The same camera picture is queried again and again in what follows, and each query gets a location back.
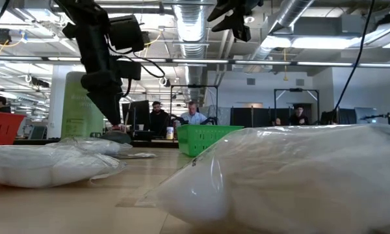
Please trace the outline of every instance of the green basket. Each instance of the green basket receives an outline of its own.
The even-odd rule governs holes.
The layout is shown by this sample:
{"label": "green basket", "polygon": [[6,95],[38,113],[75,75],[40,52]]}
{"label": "green basket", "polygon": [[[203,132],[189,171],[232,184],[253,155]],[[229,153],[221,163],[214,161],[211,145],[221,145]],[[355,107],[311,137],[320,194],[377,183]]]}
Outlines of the green basket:
{"label": "green basket", "polygon": [[182,125],[177,128],[179,150],[189,157],[196,157],[223,136],[239,129],[242,126]]}

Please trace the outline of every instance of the white plastic bag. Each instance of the white plastic bag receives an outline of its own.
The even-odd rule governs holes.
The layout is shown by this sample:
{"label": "white plastic bag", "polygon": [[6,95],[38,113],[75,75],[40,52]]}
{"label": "white plastic bag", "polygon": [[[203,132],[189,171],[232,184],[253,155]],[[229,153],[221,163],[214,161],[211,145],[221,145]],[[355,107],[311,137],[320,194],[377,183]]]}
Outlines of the white plastic bag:
{"label": "white plastic bag", "polygon": [[0,184],[25,188],[63,185],[121,172],[125,164],[75,146],[0,146]]}
{"label": "white plastic bag", "polygon": [[47,146],[78,146],[84,150],[109,156],[115,156],[121,151],[130,150],[132,148],[131,145],[126,143],[119,144],[111,140],[100,138],[65,138],[60,142],[47,144]]}
{"label": "white plastic bag", "polygon": [[244,129],[142,202],[207,228],[359,234],[390,225],[390,126]]}

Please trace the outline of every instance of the silver ductwork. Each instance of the silver ductwork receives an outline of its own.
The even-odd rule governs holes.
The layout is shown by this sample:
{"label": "silver ductwork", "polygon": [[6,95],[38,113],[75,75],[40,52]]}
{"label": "silver ductwork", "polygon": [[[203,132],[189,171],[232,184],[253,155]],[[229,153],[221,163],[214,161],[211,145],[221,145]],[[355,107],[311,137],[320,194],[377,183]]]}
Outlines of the silver ductwork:
{"label": "silver ductwork", "polygon": [[[203,42],[205,40],[205,6],[174,5],[177,18],[177,33],[182,42]],[[204,59],[204,45],[181,45],[182,57],[185,59]],[[202,78],[201,66],[185,66],[187,85],[200,85]],[[199,101],[200,89],[189,90],[191,100]]]}
{"label": "silver ductwork", "polygon": [[[280,10],[275,16],[270,16],[265,21],[265,36],[266,40],[268,33],[280,30],[285,27],[292,27],[300,16],[308,9],[314,0],[284,0],[281,3]],[[250,60],[265,60],[274,48],[260,45],[255,53],[250,56]],[[255,66],[245,66],[243,71],[251,73],[255,70]]]}

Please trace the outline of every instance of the red bin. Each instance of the red bin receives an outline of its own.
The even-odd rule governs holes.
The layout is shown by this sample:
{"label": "red bin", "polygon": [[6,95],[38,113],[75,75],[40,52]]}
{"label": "red bin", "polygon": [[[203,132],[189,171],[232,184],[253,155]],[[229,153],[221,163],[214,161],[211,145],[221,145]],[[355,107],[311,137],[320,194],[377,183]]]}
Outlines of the red bin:
{"label": "red bin", "polygon": [[22,114],[0,112],[0,145],[13,145],[20,123],[24,117]]}

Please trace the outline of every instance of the green poster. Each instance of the green poster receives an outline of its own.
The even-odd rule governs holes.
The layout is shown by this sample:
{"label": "green poster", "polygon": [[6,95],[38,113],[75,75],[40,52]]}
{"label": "green poster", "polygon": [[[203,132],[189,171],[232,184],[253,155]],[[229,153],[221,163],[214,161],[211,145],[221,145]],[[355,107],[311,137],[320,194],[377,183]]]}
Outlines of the green poster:
{"label": "green poster", "polygon": [[71,71],[66,75],[61,138],[89,137],[91,133],[101,133],[103,130],[104,116],[81,86],[84,74]]}

